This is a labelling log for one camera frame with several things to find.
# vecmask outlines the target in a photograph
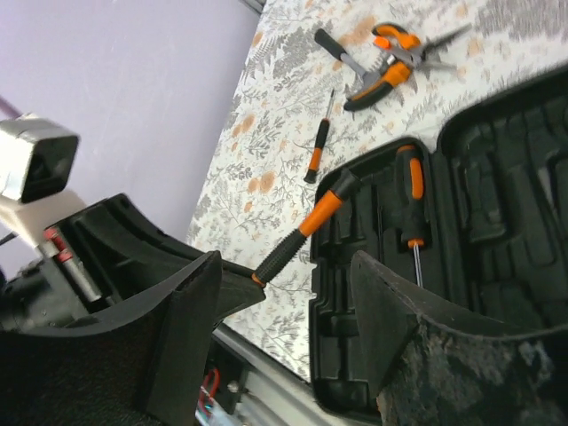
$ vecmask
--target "tool case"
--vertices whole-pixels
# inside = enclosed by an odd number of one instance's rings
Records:
[[[310,362],[315,398],[328,412],[379,422],[367,389],[350,289],[358,250],[415,282],[400,242],[397,149],[422,153],[429,237],[423,286],[489,317],[540,329],[568,321],[568,67],[464,110],[430,154],[401,138],[343,165],[363,181],[312,237]],[[316,201],[341,169],[326,175]]]

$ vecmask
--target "metal bolt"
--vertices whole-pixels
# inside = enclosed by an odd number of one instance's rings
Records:
[[[236,381],[231,381],[229,382],[229,384],[227,384],[227,389],[231,392],[231,393],[237,393],[239,391],[239,384]]]

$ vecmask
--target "red wire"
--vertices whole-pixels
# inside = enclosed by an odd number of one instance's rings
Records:
[[[219,383],[221,382],[221,374],[219,374],[219,370],[217,368],[213,368],[212,370],[210,370],[208,374],[205,376],[205,379],[203,379],[203,384],[201,385],[202,389],[200,389],[199,392],[199,399],[197,401],[197,405],[204,414],[207,414],[208,410],[206,409],[204,404],[205,393],[203,392],[203,390],[207,389],[209,381],[211,380],[211,376],[213,376],[213,385],[211,386],[211,390],[209,391],[209,399],[213,399],[215,397],[217,390],[219,388]]]

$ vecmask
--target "orange shears handle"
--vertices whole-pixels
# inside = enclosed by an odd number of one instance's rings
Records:
[[[408,34],[404,28],[396,24],[379,24],[372,29],[372,33],[376,36],[375,44],[385,50],[388,50],[391,46],[391,41],[387,37],[396,38],[400,47],[407,50],[418,47],[421,44],[420,39],[416,35]]]

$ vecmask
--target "leaf pattern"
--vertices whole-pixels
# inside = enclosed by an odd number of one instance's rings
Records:
[[[473,24],[437,52],[457,72],[424,69],[372,108],[343,111],[359,78],[314,41],[324,28],[366,69],[385,55],[367,34],[373,20],[397,22],[422,40]],[[463,108],[568,60],[568,6],[558,0],[268,0],[252,40],[187,232],[198,249],[255,268],[312,208],[304,182],[313,140],[335,89],[319,178],[403,135],[435,149],[443,122]],[[226,323],[309,380],[306,244],[267,287],[267,299]]]

